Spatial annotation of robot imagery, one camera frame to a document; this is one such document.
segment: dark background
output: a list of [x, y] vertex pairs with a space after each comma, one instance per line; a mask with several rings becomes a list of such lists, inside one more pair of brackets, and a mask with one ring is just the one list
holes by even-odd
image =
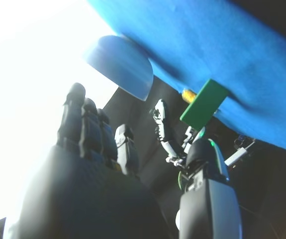
[[[179, 116], [188, 105], [178, 92], [157, 78], [146, 102], [118, 89], [104, 110], [111, 119], [113, 131], [122, 123], [133, 129], [140, 157], [141, 182], [154, 193], [177, 238], [175, 217], [181, 196], [177, 185], [178, 170], [165, 162], [167, 154], [157, 141], [156, 125], [149, 114], [160, 98], [168, 103], [172, 127], [181, 143], [188, 126], [179, 121]], [[209, 122], [208, 131], [214, 134], [225, 158], [235, 152], [236, 132], [216, 118]], [[239, 204], [246, 208], [241, 208], [243, 238], [276, 239], [274, 228], [278, 238], [286, 239], [286, 150], [260, 143], [250, 157], [239, 161], [229, 173]], [[0, 220], [0, 238], [3, 226], [4, 219]]]

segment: blue fabric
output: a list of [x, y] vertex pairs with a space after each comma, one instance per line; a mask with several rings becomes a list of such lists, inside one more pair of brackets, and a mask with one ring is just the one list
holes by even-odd
[[212, 78], [231, 92], [216, 117], [286, 148], [286, 38], [217, 0], [88, 0], [149, 54], [154, 74], [181, 92]]

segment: yellow object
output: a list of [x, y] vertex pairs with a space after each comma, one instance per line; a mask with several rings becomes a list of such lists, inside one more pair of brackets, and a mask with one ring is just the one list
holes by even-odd
[[191, 90], [183, 90], [182, 98], [184, 101], [186, 101], [189, 104], [194, 101], [196, 96], [197, 96], [197, 94]]

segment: green rectangular object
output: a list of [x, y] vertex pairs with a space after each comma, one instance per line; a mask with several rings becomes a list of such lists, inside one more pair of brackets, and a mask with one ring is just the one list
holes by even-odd
[[200, 131], [228, 95], [226, 88], [212, 79], [208, 80], [182, 114], [181, 121]]

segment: blue semicircular object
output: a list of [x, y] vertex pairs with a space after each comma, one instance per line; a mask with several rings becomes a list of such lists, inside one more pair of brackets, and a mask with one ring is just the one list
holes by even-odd
[[135, 43], [120, 36], [101, 37], [86, 53], [93, 68], [123, 90], [145, 101], [153, 84], [153, 68]]

